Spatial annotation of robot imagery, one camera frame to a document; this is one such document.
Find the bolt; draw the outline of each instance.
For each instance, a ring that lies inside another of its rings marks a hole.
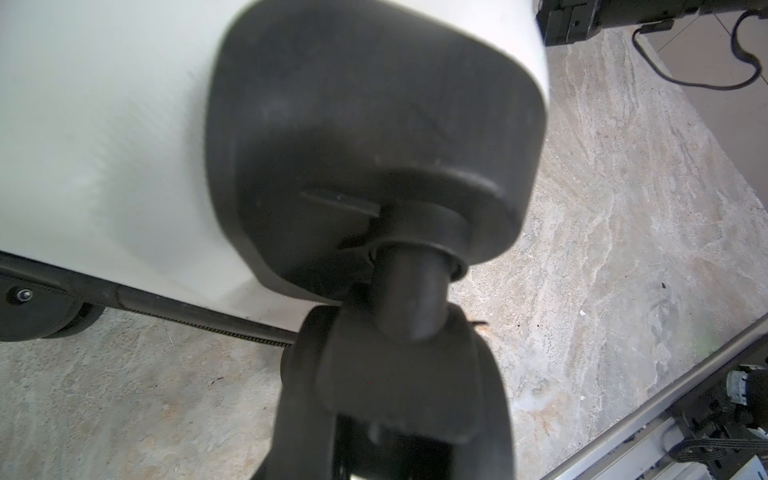
[[[16,300],[24,303],[32,300],[32,291],[29,288],[22,288],[16,291]]]

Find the black metal rod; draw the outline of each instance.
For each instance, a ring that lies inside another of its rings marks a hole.
[[[435,335],[448,319],[452,265],[431,247],[396,244],[379,249],[370,290],[379,329],[401,342]]]

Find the concrete floor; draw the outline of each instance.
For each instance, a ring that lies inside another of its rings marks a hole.
[[[505,378],[517,478],[540,478],[768,310],[768,215],[626,31],[548,52],[525,231],[452,298]],[[0,477],[249,478],[280,350],[110,311],[0,349]]]

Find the white panel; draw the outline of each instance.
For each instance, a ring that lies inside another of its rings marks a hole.
[[[216,222],[205,102],[243,0],[6,2],[0,250],[297,329]]]

